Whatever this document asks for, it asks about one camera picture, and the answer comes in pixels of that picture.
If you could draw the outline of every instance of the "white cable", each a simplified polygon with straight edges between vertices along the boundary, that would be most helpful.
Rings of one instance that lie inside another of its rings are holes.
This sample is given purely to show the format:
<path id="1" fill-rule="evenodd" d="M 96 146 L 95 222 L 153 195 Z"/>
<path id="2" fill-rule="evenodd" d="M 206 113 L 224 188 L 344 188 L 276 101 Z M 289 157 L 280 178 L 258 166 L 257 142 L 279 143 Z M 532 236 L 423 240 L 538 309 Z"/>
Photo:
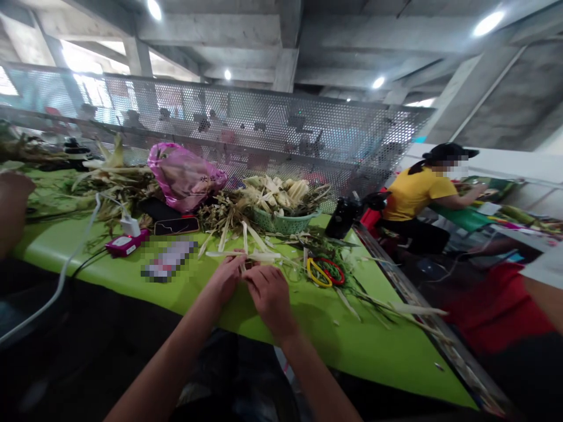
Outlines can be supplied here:
<path id="1" fill-rule="evenodd" d="M 161 226 L 161 227 L 164 227 L 165 229 L 170 230 L 170 234 L 179 234 L 179 233 L 184 233 L 183 230 L 187 229 L 191 223 L 188 222 L 185 227 L 179 229 L 177 232 L 175 232 L 171 227 L 165 226 L 163 224 L 163 222 L 156 222 L 154 224 L 155 224 L 155 227 Z"/>
<path id="2" fill-rule="evenodd" d="M 78 252 L 80 252 L 82 250 L 82 248 L 84 247 L 84 243 L 86 243 L 86 239 L 88 238 L 88 235 L 90 234 L 90 230 L 92 228 L 92 225 L 94 225 L 94 220 L 96 219 L 96 216 L 97 216 L 98 211 L 100 210 L 100 206 L 101 206 L 100 196 L 104 196 L 104 195 L 102 195 L 101 193 L 96 194 L 96 208 L 94 208 L 94 211 L 92 213 L 92 217 L 90 217 L 90 221 L 88 222 L 88 226 L 86 226 L 86 230 L 84 231 L 84 235 L 82 235 L 82 239 L 80 241 L 80 244 L 76 247 L 76 250 L 72 253 L 72 255 L 63 264 L 63 268 L 60 271 L 59 283 L 57 285 L 57 290 L 55 291 L 55 294 L 53 294 L 51 299 L 49 299 L 49 301 L 45 305 L 43 305 L 43 307 L 41 309 L 39 309 L 37 312 L 35 312 L 33 315 L 31 315 L 28 319 L 21 322 L 19 325 L 15 326 L 10 331 L 8 331 L 6 334 L 4 334 L 0 338 L 0 346 L 6 340 L 8 340 L 12 335 L 16 334 L 22 328 L 28 326 L 34 319 L 36 319 L 39 315 L 41 315 L 43 312 L 45 312 L 47 310 L 47 308 L 49 308 L 59 298 L 61 292 L 63 291 L 63 287 L 65 286 L 66 271 L 69 268 L 71 261 L 78 254 Z"/>
<path id="3" fill-rule="evenodd" d="M 471 253 L 465 252 L 465 253 L 463 253 L 463 254 L 459 254 L 459 255 L 456 257 L 455 261 L 453 262 L 453 266 L 452 266 L 452 268 L 450 269 L 450 271 L 449 271 L 446 275 L 444 275 L 441 279 L 439 279 L 439 280 L 426 280 L 426 283 L 439 283 L 439 282 L 441 282 L 442 280 L 444 280 L 445 278 L 448 278 L 450 275 L 452 275 L 453 270 L 455 270 L 459 258 L 461 258 L 461 257 L 464 256 L 464 255 L 475 255 L 475 254 L 478 254 L 478 253 L 483 252 L 483 251 L 487 248 L 487 246 L 489 246 L 489 245 L 491 244 L 491 242 L 492 242 L 493 239 L 497 236 L 497 234 L 502 234 L 502 233 L 501 233 L 501 232 L 495 232 L 495 233 L 491 236 L 491 238 L 490 238 L 488 241 L 486 241 L 485 245 L 484 245 L 481 249 L 479 249 L 478 251 L 476 251 L 476 252 L 471 252 Z"/>
<path id="4" fill-rule="evenodd" d="M 106 198 L 106 199 L 109 199 L 110 201 L 113 201 L 113 202 L 115 202 L 116 204 L 118 204 L 118 205 L 121 207 L 121 209 L 123 210 L 123 216 L 124 216 L 124 217 L 127 217 L 127 218 L 131 218 L 131 216 L 129 215 L 129 211 L 127 211 L 127 208 L 125 208 L 125 206 L 124 206 L 121 202 L 119 202 L 119 201 L 116 200 L 116 199 L 113 199 L 111 196 L 104 195 L 104 194 L 101 193 L 101 192 L 98 192 L 98 193 L 96 194 L 96 196 L 97 196 L 97 195 L 100 195 L 101 197 Z"/>

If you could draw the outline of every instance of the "green basket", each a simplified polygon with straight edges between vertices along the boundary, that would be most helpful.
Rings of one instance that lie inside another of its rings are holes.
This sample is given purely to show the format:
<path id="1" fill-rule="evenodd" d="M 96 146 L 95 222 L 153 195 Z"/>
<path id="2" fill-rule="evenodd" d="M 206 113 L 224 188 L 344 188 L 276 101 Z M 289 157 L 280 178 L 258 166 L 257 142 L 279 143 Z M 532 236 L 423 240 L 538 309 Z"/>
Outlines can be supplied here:
<path id="1" fill-rule="evenodd" d="M 303 217 L 273 217 L 272 214 L 253 208 L 254 222 L 263 230 L 272 233 L 296 234 L 305 231 L 311 220 L 321 215 L 320 211 Z"/>

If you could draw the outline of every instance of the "perforated metal railing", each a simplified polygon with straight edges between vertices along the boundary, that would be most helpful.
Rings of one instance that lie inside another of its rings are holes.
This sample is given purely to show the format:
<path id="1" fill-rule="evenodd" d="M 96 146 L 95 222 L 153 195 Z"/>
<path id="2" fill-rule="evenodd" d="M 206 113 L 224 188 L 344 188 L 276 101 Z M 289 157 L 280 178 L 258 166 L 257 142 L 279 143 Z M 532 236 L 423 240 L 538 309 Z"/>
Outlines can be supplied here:
<path id="1" fill-rule="evenodd" d="M 433 111 L 19 63 L 4 69 L 19 95 L 0 95 L 2 117 L 47 141 L 55 133 L 111 144 L 95 120 L 123 132 L 131 163 L 145 163 L 150 147 L 167 140 L 225 170 L 227 188 L 260 173 L 331 183 L 326 212 L 337 196 L 380 189 Z"/>

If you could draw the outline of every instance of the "green table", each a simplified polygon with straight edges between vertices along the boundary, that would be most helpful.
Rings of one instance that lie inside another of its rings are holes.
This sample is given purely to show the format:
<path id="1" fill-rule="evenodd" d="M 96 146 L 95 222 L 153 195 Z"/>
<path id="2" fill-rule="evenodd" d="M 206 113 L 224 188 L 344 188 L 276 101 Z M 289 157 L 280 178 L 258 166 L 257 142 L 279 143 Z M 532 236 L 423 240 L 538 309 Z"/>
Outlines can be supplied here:
<path id="1" fill-rule="evenodd" d="M 468 233 L 474 233 L 483 227 L 493 224 L 494 221 L 486 215 L 479 213 L 475 208 L 468 207 L 463 210 L 451 210 L 436 203 L 430 204 L 431 210 L 440 214 L 445 219 L 454 223 Z"/>
<path id="2" fill-rule="evenodd" d="M 29 224 L 25 227 L 24 238 L 14 255 L 58 273 L 63 262 L 76 248 L 86 222 L 87 218 L 81 217 Z M 321 216 L 313 224 L 324 226 L 327 222 L 328 216 Z M 107 242 L 109 239 L 104 238 L 103 233 L 103 225 L 96 223 L 90 233 L 92 243 L 99 246 Z M 198 242 L 206 237 L 207 234 L 203 233 L 193 236 Z M 112 259 L 103 255 L 86 266 L 79 273 L 79 279 L 184 314 L 214 272 L 219 258 L 203 256 L 197 260 L 193 256 L 177 271 L 170 283 L 149 283 L 141 276 L 141 270 L 173 240 L 175 237 L 172 236 L 153 236 L 127 258 Z M 347 240 L 361 244 L 353 232 L 348 235 Z M 208 250 L 216 250 L 217 244 L 218 239 L 212 240 Z M 235 247 L 242 247 L 242 239 L 231 240 L 226 244 L 227 249 Z M 288 245 L 279 245 L 276 250 L 288 257 L 302 253 Z M 352 253 L 369 256 L 363 246 L 354 248 Z M 79 254 L 70 265 L 68 274 L 89 256 L 86 252 Z M 360 323 L 346 309 L 333 289 L 317 288 L 298 276 L 292 268 L 281 268 L 290 284 L 291 305 L 296 319 L 326 364 L 408 392 L 477 408 L 456 374 L 419 328 L 400 321 L 387 330 L 368 311 L 366 305 L 354 297 L 348 297 L 363 320 Z M 355 276 L 369 295 L 385 302 L 401 300 L 377 263 L 358 263 Z M 244 285 L 239 286 L 226 306 L 219 326 L 252 339 L 273 342 Z"/>

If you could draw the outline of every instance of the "charging cable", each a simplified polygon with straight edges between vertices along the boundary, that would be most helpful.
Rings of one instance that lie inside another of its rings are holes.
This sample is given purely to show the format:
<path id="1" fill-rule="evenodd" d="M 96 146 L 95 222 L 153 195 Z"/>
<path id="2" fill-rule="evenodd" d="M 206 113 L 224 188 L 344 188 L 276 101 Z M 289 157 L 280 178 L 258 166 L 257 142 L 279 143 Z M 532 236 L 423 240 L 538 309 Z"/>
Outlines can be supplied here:
<path id="1" fill-rule="evenodd" d="M 458 261 L 459 261 L 459 258 L 461 258 L 461 257 L 464 256 L 464 255 L 475 255 L 475 254 L 478 254 L 478 253 L 483 252 L 486 248 L 488 248 L 488 246 L 491 244 L 491 242 L 493 241 L 493 239 L 494 239 L 495 237 L 497 237 L 497 234 L 502 234 L 502 233 L 501 233 L 501 232 L 495 232 L 495 233 L 490 237 L 490 239 L 485 242 L 485 245 L 484 245 L 481 249 L 479 249 L 478 251 L 476 251 L 476 252 L 471 252 L 471 253 L 465 252 L 465 253 L 463 253 L 463 254 L 459 254 L 459 255 L 456 257 L 455 261 L 453 262 L 453 265 L 452 265 L 450 271 L 449 271 L 446 275 L 444 275 L 444 276 L 443 276 L 442 278 L 440 278 L 439 280 L 427 280 L 426 283 L 439 283 L 439 282 L 441 282 L 442 280 L 448 278 L 450 275 L 453 274 L 453 270 L 456 269 L 456 266 L 457 266 L 457 263 L 458 263 Z"/>
<path id="2" fill-rule="evenodd" d="M 100 207 L 101 207 L 101 201 L 100 201 L 100 197 L 104 197 L 106 199 L 112 200 L 113 202 L 116 202 L 117 204 L 119 204 L 119 206 L 121 206 L 121 208 L 124 211 L 124 215 L 123 218 L 121 219 L 121 226 L 123 227 L 123 231 L 126 231 L 125 226 L 123 225 L 123 221 L 125 220 L 128 225 L 128 228 L 131 229 L 132 232 L 134 232 L 134 228 L 136 226 L 138 234 L 137 235 L 133 235 L 133 234 L 129 234 L 129 236 L 133 236 L 133 237 L 137 237 L 141 234 L 141 231 L 139 229 L 139 224 L 137 222 L 137 220 L 135 220 L 134 218 L 131 217 L 131 215 L 128 213 L 127 209 L 123 206 L 122 203 L 120 203 L 119 201 L 104 195 L 101 192 L 98 192 L 96 194 L 96 207 L 94 208 L 94 211 L 92 212 L 92 216 L 90 217 L 90 221 L 88 222 L 88 225 L 86 226 L 86 230 L 84 231 L 84 234 L 82 235 L 82 239 L 80 240 L 79 245 L 76 247 L 76 249 L 74 250 L 74 252 L 72 253 L 72 255 L 65 261 L 65 263 L 63 264 L 63 268 L 60 271 L 59 274 L 59 282 L 57 285 L 57 290 L 55 291 L 55 293 L 53 294 L 53 296 L 51 297 L 51 299 L 49 299 L 49 301 L 43 305 L 38 311 L 36 311 L 33 315 L 31 315 L 28 319 L 26 319 L 25 321 L 21 322 L 20 324 L 18 324 L 17 326 L 15 326 L 14 328 L 12 328 L 10 331 L 8 331 L 6 334 L 4 334 L 1 338 L 0 338 L 0 346 L 7 341 L 11 336 L 13 336 L 14 334 L 16 334 L 18 331 L 21 331 L 23 328 L 25 328 L 26 326 L 28 326 L 29 324 L 31 324 L 31 322 L 33 322 L 39 315 L 41 315 L 42 313 L 44 313 L 53 303 L 55 303 L 55 301 L 59 298 L 60 294 L 63 291 L 63 288 L 65 286 L 65 279 L 66 279 L 66 272 L 69 268 L 70 263 L 72 262 L 72 260 L 74 259 L 74 257 L 76 255 L 78 255 L 78 253 L 80 251 L 82 251 L 82 248 L 84 247 L 84 244 L 86 243 L 86 240 L 88 239 L 88 235 L 90 234 L 90 230 L 92 229 L 92 226 L 94 225 L 94 221 L 96 219 L 96 216 L 98 215 L 98 212 L 100 211 Z"/>
<path id="3" fill-rule="evenodd" d="M 123 233 L 131 237 L 137 237 L 141 235 L 141 228 L 139 227 L 139 222 L 135 220 L 133 217 L 131 217 L 129 211 L 127 211 L 127 208 L 125 208 L 125 206 L 121 202 L 113 199 L 111 196 L 104 195 L 101 192 L 97 193 L 96 196 L 97 195 L 109 199 L 110 201 L 115 202 L 121 207 L 121 209 L 123 210 L 123 216 L 119 222 L 121 223 L 121 228 L 123 229 Z"/>

